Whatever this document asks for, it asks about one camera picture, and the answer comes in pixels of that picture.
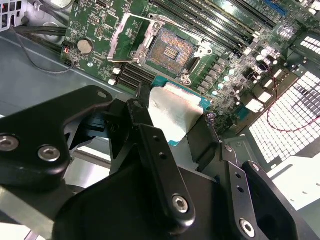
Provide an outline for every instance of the blue connector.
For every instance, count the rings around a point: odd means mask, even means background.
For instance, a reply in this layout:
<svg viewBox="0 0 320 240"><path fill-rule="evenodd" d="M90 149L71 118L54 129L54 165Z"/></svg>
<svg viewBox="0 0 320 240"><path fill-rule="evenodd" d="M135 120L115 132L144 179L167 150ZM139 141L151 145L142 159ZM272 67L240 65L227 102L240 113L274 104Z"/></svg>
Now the blue connector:
<svg viewBox="0 0 320 240"><path fill-rule="evenodd" d="M281 16L285 16L287 14L287 12L280 7L278 4L273 3L272 0L263 0L270 8L272 8L273 10L275 10L278 14L280 14Z"/></svg>

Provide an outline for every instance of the perforated metal panel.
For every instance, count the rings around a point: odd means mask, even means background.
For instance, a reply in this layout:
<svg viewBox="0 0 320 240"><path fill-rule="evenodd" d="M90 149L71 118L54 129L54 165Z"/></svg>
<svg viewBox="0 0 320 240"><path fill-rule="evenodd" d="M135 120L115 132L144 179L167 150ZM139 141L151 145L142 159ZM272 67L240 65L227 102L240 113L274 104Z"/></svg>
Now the perforated metal panel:
<svg viewBox="0 0 320 240"><path fill-rule="evenodd" d="M296 130L320 116L320 79L310 72L301 77L271 107L269 121L280 130ZM249 129L267 163L294 156L320 134L320 119L295 132L271 128L264 113Z"/></svg>
<svg viewBox="0 0 320 240"><path fill-rule="evenodd" d="M26 0L0 0L0 32L20 26L26 9Z"/></svg>

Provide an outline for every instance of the ventilation grille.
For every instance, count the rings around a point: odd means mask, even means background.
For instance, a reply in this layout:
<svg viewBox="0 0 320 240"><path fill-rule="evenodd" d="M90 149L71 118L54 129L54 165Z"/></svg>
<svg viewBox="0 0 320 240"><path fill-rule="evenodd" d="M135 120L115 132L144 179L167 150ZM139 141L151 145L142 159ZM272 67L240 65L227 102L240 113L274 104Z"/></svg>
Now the ventilation grille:
<svg viewBox="0 0 320 240"><path fill-rule="evenodd" d="M25 0L0 0L0 32L20 26L26 7Z"/></svg>
<svg viewBox="0 0 320 240"><path fill-rule="evenodd" d="M319 115L320 79L307 72L271 107L269 121L277 129L296 130ZM285 161L319 137L320 119L299 131L280 132L264 113L249 129L267 163L277 157Z"/></svg>

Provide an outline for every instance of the green circuit board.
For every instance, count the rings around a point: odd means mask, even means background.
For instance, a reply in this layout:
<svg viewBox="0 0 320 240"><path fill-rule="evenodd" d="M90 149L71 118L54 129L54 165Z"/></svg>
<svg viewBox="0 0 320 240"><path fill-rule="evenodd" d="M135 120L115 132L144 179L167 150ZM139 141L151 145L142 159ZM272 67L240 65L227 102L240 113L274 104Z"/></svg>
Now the green circuit board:
<svg viewBox="0 0 320 240"><path fill-rule="evenodd" d="M244 74L257 55L284 68L290 45L318 27L293 0L79 0L61 58L129 94L163 76L207 98L223 132L238 117L235 87L241 98L257 84Z"/></svg>

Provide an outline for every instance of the motherboard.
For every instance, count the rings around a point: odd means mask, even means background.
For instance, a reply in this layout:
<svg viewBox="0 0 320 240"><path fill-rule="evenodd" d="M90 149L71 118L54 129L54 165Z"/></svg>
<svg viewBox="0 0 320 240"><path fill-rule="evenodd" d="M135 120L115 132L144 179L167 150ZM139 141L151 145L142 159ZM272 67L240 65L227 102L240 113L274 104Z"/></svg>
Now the motherboard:
<svg viewBox="0 0 320 240"><path fill-rule="evenodd" d="M219 134L263 111L288 49L319 28L318 0L78 0L65 63L134 94L156 77L207 99Z"/></svg>

